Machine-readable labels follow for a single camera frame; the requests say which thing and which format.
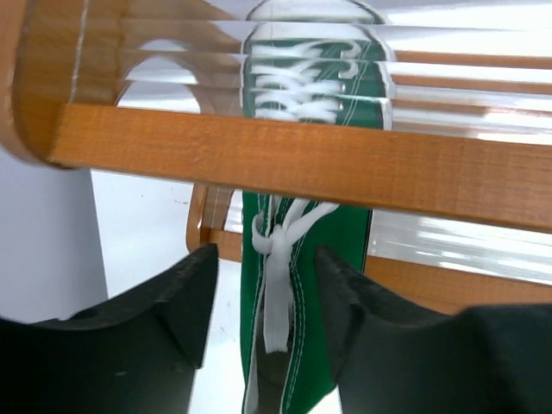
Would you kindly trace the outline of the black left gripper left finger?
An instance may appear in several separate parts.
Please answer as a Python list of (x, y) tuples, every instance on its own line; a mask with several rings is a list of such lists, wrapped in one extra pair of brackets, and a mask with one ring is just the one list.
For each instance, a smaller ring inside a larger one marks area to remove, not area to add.
[(69, 319), (3, 319), (2, 412), (187, 412), (217, 274), (217, 247), (206, 244)]

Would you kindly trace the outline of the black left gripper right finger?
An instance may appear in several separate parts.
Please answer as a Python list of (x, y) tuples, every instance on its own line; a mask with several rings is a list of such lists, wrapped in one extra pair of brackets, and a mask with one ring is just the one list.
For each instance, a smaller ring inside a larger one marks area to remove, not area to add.
[(548, 413), (551, 307), (412, 303), (330, 248), (315, 257), (332, 380), (346, 413)]

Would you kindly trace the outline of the green sneaker white laces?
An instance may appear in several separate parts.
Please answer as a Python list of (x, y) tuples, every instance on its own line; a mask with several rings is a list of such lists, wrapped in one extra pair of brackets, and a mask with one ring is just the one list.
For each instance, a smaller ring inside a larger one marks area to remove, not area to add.
[(329, 153), (303, 123), (388, 130), (394, 52), (375, 34), (386, 16), (364, 1), (263, 1), (242, 43), (241, 106), (284, 123), (258, 162), (281, 185), (242, 195), (241, 363), (246, 413), (306, 413), (334, 389), (315, 256), (321, 245), (357, 268), (370, 210), (319, 199)]

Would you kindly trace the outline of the orange wooden shoe shelf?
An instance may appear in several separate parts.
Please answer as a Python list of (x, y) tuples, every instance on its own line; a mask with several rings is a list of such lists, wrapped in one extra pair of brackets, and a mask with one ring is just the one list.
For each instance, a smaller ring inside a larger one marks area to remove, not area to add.
[(226, 259), (265, 192), (372, 210), (367, 274), (419, 304), (551, 299), (548, 1), (4, 1), (1, 145), (191, 181)]

